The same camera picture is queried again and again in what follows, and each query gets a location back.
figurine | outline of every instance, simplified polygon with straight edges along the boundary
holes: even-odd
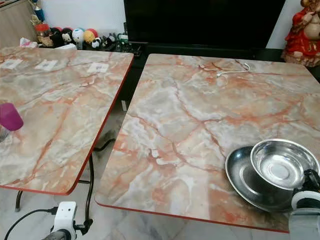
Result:
[[[91,46],[94,49],[98,49],[100,47],[100,43],[101,43],[101,38],[100,37],[96,37],[95,39],[93,39]]]
[[[81,28],[76,28],[72,31],[72,38],[75,41],[76,49],[82,50],[84,42],[84,30]]]
[[[65,44],[62,38],[62,29],[60,27],[51,27],[51,35],[50,39],[53,41],[53,45],[55,48],[61,47]]]
[[[64,41],[64,44],[75,44],[75,41],[72,38],[72,31],[73,29],[70,27],[65,27],[64,29],[62,29],[62,38]]]
[[[84,41],[89,45],[91,45],[92,41],[97,37],[98,37],[98,33],[93,28],[89,28],[85,30],[83,34]]]
[[[44,47],[53,47],[54,42],[50,39],[50,27],[46,23],[37,24],[34,26],[38,41]]]
[[[29,0],[29,3],[33,7],[33,11],[36,14],[36,17],[41,21],[41,23],[43,23],[45,21],[45,14],[44,11],[38,6],[38,0]]]
[[[34,27],[35,27],[36,25],[38,25],[38,24],[42,24],[42,21],[40,21],[39,18],[38,18],[36,15],[34,15],[34,14],[31,15],[31,20],[30,20],[30,22],[32,23],[32,25],[33,25]]]
[[[102,47],[108,48],[116,41],[116,38],[110,33],[108,37],[102,36]]]
[[[282,57],[306,67],[320,65],[320,0],[301,0],[304,9],[293,17]]]

panda toy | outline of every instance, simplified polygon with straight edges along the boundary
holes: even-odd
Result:
[[[96,37],[95,39],[92,40],[91,46],[94,49],[98,49],[100,47],[101,44],[101,38],[100,37]]]
[[[102,47],[108,48],[116,41],[116,38],[110,33],[108,37],[103,36],[101,41]]]

white wall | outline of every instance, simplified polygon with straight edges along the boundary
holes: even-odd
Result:
[[[292,17],[302,10],[300,1],[286,0],[267,48],[285,47]],[[124,31],[126,15],[123,0],[41,0],[41,5],[51,27],[94,28],[99,35]]]
[[[123,33],[123,0],[40,0],[50,27],[93,28],[99,35]]]
[[[301,0],[286,0],[280,13],[278,21],[273,29],[267,49],[284,49],[286,46],[285,38],[292,26],[292,18],[300,12],[303,7],[300,5]]]

stuffed toy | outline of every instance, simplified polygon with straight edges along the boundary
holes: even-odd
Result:
[[[89,28],[85,30],[83,34],[84,41],[89,45],[91,45],[92,41],[97,37],[98,37],[98,33],[93,28]]]
[[[108,48],[116,41],[116,38],[110,33],[108,37],[102,36],[102,47]]]
[[[82,28],[76,28],[72,31],[72,38],[75,41],[76,48],[82,50],[84,42],[84,30]]]
[[[50,39],[53,41],[54,47],[58,48],[63,46],[65,42],[62,38],[61,27],[51,27],[50,31],[51,31]]]
[[[61,32],[62,39],[63,39],[65,45],[76,43],[72,38],[72,31],[73,31],[73,29],[70,27],[65,27],[64,29],[62,29],[62,32]]]
[[[101,38],[100,37],[96,37],[95,39],[93,39],[93,41],[91,43],[91,46],[94,49],[98,49],[100,47],[100,44],[101,44]]]

table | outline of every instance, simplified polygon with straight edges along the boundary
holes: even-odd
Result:
[[[3,48],[0,103],[13,103],[24,126],[0,142],[0,187],[70,194],[132,60],[131,53]]]
[[[224,74],[225,71],[250,73]],[[320,85],[301,65],[151,54],[95,201],[105,207],[288,232],[233,189],[229,153],[285,138],[320,159]]]

